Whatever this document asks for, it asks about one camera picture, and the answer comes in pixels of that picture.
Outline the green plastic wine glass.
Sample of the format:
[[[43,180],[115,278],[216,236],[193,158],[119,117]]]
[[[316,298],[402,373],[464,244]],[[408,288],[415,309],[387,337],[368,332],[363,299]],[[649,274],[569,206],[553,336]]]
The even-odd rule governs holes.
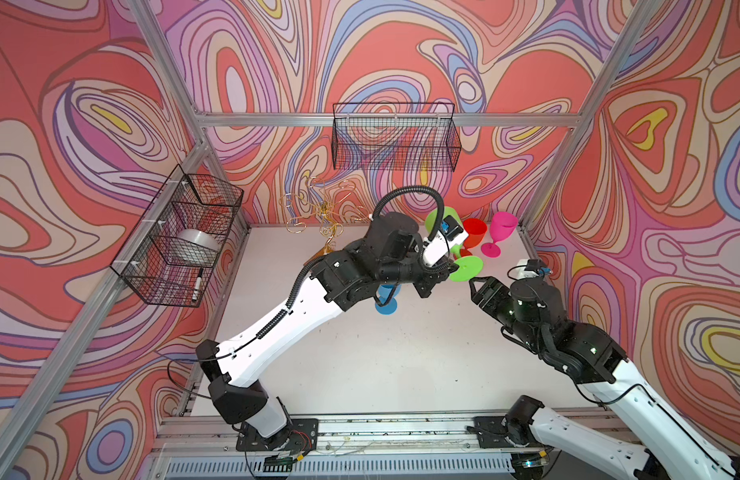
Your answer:
[[[437,219],[438,210],[435,209],[434,211],[432,211],[426,217],[425,224],[427,222],[427,218],[433,212],[436,213],[436,219]],[[457,214],[457,212],[453,208],[451,208],[451,207],[445,207],[441,221],[439,223],[437,223],[435,221],[435,224],[437,226],[440,225],[440,223],[442,222],[442,220],[443,220],[443,218],[444,218],[444,216],[446,214],[456,215],[460,219],[460,216]],[[482,272],[482,270],[484,268],[484,261],[481,258],[479,258],[477,256],[474,256],[474,255],[463,256],[463,257],[457,258],[456,257],[456,252],[451,252],[445,258],[448,258],[449,260],[452,260],[457,265],[457,271],[455,273],[451,274],[450,277],[449,277],[449,279],[452,280],[452,281],[454,281],[454,282],[468,282],[472,278],[477,277]]]

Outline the blue plastic wine glass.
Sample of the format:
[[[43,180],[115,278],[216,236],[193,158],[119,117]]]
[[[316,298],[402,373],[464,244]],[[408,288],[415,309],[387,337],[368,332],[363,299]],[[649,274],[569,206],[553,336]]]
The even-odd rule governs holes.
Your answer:
[[[392,315],[398,309],[396,296],[399,293],[398,284],[381,285],[376,293],[375,308],[382,315]]]

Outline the red plastic wine glass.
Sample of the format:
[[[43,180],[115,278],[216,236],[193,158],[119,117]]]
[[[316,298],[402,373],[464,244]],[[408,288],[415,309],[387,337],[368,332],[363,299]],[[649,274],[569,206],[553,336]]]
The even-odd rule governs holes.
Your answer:
[[[463,227],[465,232],[468,234],[468,237],[456,253],[457,258],[469,256],[471,254],[471,250],[482,243],[488,231],[487,224],[478,218],[468,218],[464,220]]]

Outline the pink plastic wine glass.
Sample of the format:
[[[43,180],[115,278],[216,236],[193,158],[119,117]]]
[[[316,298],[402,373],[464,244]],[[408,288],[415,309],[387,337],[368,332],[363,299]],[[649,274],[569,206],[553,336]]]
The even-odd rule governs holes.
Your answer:
[[[507,240],[516,230],[519,219],[509,212],[496,212],[489,225],[490,241],[481,245],[481,252],[488,258],[498,258],[502,254],[500,242]]]

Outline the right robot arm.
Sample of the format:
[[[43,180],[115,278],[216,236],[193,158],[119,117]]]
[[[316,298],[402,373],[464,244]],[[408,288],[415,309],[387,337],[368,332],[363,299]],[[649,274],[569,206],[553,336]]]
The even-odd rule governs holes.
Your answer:
[[[559,290],[543,277],[505,285],[469,282],[471,300],[497,320],[505,339],[568,377],[587,402],[611,410],[638,438],[616,440],[528,395],[497,427],[472,429],[515,447],[550,446],[615,479],[740,479],[740,456],[706,440],[648,383],[603,329],[569,319]]]

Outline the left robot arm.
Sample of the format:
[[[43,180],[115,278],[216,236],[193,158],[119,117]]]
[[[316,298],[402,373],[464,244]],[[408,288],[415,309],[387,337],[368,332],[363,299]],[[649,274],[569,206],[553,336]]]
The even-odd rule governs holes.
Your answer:
[[[436,204],[435,222],[422,236],[418,223],[400,212],[385,212],[392,200],[422,194]],[[262,373],[286,350],[356,304],[385,304],[378,291],[410,284],[420,298],[455,271],[450,251],[464,237],[459,224],[444,226],[442,195],[428,186],[407,186],[383,196],[366,234],[346,247],[307,261],[286,299],[242,333],[222,342],[204,340],[196,363],[209,381],[209,398],[224,421],[240,434],[258,435],[268,451],[295,451],[304,439],[283,403],[260,382]]]

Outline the wooden rack base board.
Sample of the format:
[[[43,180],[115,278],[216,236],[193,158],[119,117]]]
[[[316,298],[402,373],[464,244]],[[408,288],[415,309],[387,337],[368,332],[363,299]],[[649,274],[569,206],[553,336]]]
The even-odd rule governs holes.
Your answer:
[[[329,254],[333,253],[333,252],[334,252],[334,250],[332,250],[332,249],[322,249],[322,250],[320,250],[319,252],[317,252],[317,253],[316,253],[315,255],[313,255],[313,256],[312,256],[312,257],[310,258],[310,261],[311,261],[311,260],[314,260],[314,259],[319,259],[319,258],[322,258],[322,257],[324,257],[324,256],[326,256],[326,255],[329,255]]]

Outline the black marker pen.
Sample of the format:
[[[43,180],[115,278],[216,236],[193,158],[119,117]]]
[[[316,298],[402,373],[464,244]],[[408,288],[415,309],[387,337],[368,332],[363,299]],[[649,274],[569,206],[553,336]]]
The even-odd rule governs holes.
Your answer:
[[[204,277],[204,269],[200,268],[197,274],[197,277],[195,279],[193,291],[192,291],[192,302],[198,303],[201,296],[202,291],[202,284],[203,284],[203,277]]]

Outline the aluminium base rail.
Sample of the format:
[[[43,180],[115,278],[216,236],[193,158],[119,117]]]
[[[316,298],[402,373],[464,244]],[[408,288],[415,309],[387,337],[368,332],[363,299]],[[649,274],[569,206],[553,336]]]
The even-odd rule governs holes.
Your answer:
[[[558,441],[513,446],[498,411],[295,415],[292,446],[260,441],[213,416],[170,419],[149,457],[149,479],[543,478]]]

